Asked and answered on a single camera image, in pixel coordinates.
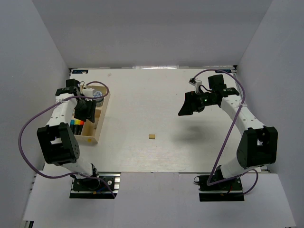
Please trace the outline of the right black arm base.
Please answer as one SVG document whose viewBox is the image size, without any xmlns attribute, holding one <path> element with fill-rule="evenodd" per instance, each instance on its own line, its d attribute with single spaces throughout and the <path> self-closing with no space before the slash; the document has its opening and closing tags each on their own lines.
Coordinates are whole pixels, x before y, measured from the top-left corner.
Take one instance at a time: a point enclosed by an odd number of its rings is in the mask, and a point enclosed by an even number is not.
<svg viewBox="0 0 304 228">
<path fill-rule="evenodd" d="M 234 202 L 244 201 L 243 187 L 240 179 L 228 180 L 216 185 L 207 185 L 208 175 L 194 178 L 194 184 L 199 186 L 200 202 Z"/>
</svg>

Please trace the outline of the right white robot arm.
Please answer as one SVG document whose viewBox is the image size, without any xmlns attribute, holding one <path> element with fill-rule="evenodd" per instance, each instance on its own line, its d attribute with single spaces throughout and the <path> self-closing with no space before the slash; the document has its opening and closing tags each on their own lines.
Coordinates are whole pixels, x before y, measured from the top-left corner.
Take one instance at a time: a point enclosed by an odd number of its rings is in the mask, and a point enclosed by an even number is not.
<svg viewBox="0 0 304 228">
<path fill-rule="evenodd" d="M 202 112 L 205 107 L 218 105 L 232 120 L 232 126 L 237 127 L 241 140 L 236 156 L 231 161 L 212 168 L 207 185 L 216 185 L 226 189 L 232 179 L 240 177 L 247 171 L 275 163 L 277 155 L 278 131 L 267 127 L 259 121 L 246 107 L 237 89 L 227 87 L 223 75 L 208 77 L 209 89 L 202 91 L 202 82 L 191 78 L 189 83 L 194 91 L 185 93 L 184 104 L 178 115 L 187 116 L 194 112 Z"/>
</svg>

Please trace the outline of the blue cap highlighter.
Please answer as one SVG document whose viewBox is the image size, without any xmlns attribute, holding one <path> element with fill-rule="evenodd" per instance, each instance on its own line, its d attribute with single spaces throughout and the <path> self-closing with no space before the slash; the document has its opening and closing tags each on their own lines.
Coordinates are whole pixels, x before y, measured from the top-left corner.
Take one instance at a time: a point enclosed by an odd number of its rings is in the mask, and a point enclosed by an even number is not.
<svg viewBox="0 0 304 228">
<path fill-rule="evenodd" d="M 75 121 L 74 121 L 74 119 L 72 119 L 70 121 L 70 128 L 71 128 L 72 133 L 74 134 L 75 133 Z"/>
</svg>

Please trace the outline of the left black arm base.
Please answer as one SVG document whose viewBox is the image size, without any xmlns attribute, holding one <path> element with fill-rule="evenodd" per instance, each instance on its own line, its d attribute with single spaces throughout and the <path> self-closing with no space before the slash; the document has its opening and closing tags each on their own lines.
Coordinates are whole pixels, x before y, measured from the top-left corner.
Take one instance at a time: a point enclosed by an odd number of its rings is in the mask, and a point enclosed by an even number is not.
<svg viewBox="0 0 304 228">
<path fill-rule="evenodd" d="M 99 178 L 103 179 L 113 194 L 116 196 L 120 185 L 120 173 L 99 172 Z M 114 199 L 110 190 L 101 180 L 87 178 L 73 178 L 70 190 L 70 199 Z"/>
</svg>

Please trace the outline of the yellow cap highlighter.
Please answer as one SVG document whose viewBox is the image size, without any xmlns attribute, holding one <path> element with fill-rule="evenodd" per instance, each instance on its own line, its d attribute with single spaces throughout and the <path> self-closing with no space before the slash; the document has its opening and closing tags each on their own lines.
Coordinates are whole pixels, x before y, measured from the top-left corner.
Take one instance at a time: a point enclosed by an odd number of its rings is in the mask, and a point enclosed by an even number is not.
<svg viewBox="0 0 304 228">
<path fill-rule="evenodd" d="M 74 124 L 74 135 L 78 135 L 79 126 L 80 126 L 80 120 L 75 120 L 75 124 Z"/>
</svg>

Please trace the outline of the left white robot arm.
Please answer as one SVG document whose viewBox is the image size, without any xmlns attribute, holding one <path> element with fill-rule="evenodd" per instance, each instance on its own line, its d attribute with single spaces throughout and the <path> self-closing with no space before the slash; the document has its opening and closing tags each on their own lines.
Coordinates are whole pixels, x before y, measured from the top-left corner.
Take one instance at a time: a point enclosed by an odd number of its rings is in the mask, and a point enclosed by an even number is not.
<svg viewBox="0 0 304 228">
<path fill-rule="evenodd" d="M 100 185 L 93 164 L 80 157 L 80 148 L 70 127 L 72 115 L 80 121 L 95 122 L 95 100 L 81 98 L 80 82 L 68 79 L 66 87 L 56 93 L 56 108 L 45 127 L 38 128 L 37 136 L 45 162 L 62 166 L 71 172 L 86 175 L 84 184 L 91 190 Z"/>
</svg>

